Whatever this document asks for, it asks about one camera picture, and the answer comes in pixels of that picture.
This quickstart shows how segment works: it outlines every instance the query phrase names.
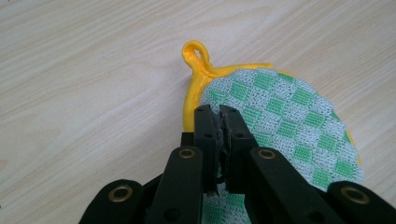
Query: checkered pattern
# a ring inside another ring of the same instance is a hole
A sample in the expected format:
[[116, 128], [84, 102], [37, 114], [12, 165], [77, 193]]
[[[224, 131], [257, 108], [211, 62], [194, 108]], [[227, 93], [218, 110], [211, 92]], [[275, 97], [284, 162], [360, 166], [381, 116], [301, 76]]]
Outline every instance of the checkered pattern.
[[[340, 180], [362, 181], [357, 152], [347, 137], [346, 126], [335, 115], [332, 104], [298, 78], [271, 69], [240, 69], [214, 79], [205, 88], [200, 104], [211, 105], [216, 113], [219, 105], [238, 109], [260, 146], [279, 150], [319, 189], [326, 190], [330, 183]], [[204, 214], [204, 220], [246, 223], [247, 214], [239, 207], [243, 204], [232, 207], [234, 203], [226, 200], [230, 197], [224, 193], [205, 198], [204, 211], [212, 215]]]

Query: light wood surface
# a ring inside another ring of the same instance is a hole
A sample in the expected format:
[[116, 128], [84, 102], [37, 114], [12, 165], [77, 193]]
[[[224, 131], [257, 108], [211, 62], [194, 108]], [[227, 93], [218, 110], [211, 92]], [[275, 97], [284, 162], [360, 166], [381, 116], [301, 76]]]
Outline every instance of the light wood surface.
[[107, 183], [160, 174], [191, 78], [272, 63], [333, 102], [364, 186], [396, 205], [396, 1], [0, 2], [0, 223], [78, 223]]

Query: yellow fabric binding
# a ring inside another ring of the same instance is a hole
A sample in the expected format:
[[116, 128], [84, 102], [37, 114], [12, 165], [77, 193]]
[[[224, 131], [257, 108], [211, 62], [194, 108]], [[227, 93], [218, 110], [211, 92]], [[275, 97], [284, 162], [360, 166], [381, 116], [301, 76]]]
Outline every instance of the yellow fabric binding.
[[199, 105], [202, 91], [213, 78], [225, 77], [239, 68], [272, 68], [269, 63], [248, 63], [214, 68], [209, 62], [209, 54], [205, 46], [196, 40], [187, 42], [181, 54], [184, 62], [192, 69], [191, 84], [187, 91], [183, 108], [183, 125], [184, 131], [187, 133], [194, 131], [194, 109]]

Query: green and white checkered fabric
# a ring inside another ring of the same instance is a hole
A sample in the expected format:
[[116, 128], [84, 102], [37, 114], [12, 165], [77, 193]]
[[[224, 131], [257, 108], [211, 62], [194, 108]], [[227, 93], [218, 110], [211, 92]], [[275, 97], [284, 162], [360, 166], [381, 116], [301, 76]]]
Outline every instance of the green and white checkered fabric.
[[[306, 82], [276, 70], [240, 69], [214, 79], [201, 105], [238, 109], [262, 147], [279, 150], [313, 186], [326, 190], [341, 180], [361, 182], [357, 151], [332, 104]], [[249, 223], [244, 198], [224, 189], [204, 198], [204, 223]]]

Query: potholder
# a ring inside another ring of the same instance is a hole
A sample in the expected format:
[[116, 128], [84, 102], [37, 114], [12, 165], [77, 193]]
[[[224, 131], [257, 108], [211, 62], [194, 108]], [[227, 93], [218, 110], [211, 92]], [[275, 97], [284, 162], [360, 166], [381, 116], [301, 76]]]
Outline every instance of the potholder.
[[[271, 64], [213, 68], [205, 46], [188, 42], [183, 58], [192, 68], [184, 104], [184, 127], [193, 132], [193, 110], [211, 105], [238, 109], [261, 147], [280, 151], [311, 185], [326, 190], [335, 181], [361, 182], [357, 151], [332, 104], [315, 89]], [[244, 196], [205, 196], [204, 223], [249, 223]]]

